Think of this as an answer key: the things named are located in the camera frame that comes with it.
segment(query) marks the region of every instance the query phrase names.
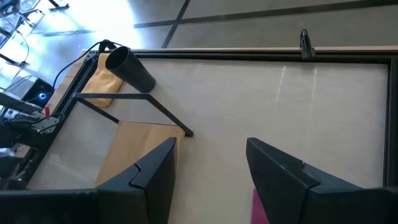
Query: black cup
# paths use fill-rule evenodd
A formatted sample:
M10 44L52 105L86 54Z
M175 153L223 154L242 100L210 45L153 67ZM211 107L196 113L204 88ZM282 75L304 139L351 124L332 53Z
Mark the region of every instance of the black cup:
M105 67L141 93L149 93L155 87L155 78L128 47L114 49L106 59Z

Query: yellow cloth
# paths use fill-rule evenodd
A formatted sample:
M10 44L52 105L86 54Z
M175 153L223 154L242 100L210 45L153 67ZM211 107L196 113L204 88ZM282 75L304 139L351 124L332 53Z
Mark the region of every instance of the yellow cloth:
M119 91L123 81L105 68L105 61L108 55L109 54L99 55L97 70L90 80L88 80L82 93L116 93ZM112 102L112 99L86 100L99 107L107 107Z

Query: blue light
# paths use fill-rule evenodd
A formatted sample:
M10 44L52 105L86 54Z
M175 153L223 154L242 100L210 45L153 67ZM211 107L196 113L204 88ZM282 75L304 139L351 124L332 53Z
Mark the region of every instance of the blue light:
M39 94L39 99L44 100L46 99L47 95L45 93L40 93Z

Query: pink object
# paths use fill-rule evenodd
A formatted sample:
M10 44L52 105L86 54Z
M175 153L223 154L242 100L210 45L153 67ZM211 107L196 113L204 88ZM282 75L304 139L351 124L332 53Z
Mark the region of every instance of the pink object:
M257 190L253 190L253 201L251 206L251 224L269 224L266 212L262 207Z

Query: red tag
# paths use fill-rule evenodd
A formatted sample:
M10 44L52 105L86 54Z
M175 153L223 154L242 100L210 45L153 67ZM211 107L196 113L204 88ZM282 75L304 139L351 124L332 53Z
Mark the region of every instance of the red tag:
M48 106L44 108L44 115L46 119L50 118L50 108Z

